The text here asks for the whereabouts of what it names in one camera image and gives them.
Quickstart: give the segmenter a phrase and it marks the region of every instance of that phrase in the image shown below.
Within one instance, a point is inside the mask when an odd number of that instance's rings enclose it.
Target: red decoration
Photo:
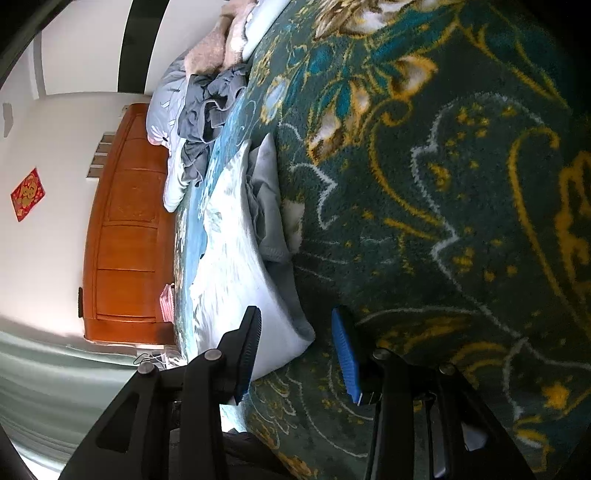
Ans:
[[[45,190],[43,190],[43,186],[41,185],[37,169],[34,168],[10,195],[18,221],[20,222],[24,219],[44,196]]]

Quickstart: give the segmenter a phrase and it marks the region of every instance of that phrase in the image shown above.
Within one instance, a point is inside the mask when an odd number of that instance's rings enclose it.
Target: headboard panel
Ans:
[[[128,108],[96,190],[82,281],[88,340],[174,343],[160,309],[173,281],[174,214],[162,204],[168,151],[148,142],[147,110]]]

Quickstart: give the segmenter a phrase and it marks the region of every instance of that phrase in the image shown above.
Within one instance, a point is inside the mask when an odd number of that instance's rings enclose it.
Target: black stripe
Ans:
[[[168,0],[134,0],[119,58],[120,92],[144,93],[152,50]]]

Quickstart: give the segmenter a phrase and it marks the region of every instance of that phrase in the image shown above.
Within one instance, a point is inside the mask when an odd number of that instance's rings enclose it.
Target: gray pillow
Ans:
[[[150,143],[163,145],[169,150],[176,119],[184,105],[186,77],[183,61],[188,52],[183,52],[164,72],[152,95],[146,116],[146,132]]]

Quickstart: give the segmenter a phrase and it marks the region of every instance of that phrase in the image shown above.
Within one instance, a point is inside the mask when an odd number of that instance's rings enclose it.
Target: dark green floral blanket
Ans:
[[[216,148],[274,132],[297,214],[317,340],[244,408],[298,477],[365,468],[339,303],[407,360],[456,364],[540,478],[565,460],[591,421],[587,71],[514,2],[293,0],[269,30]]]

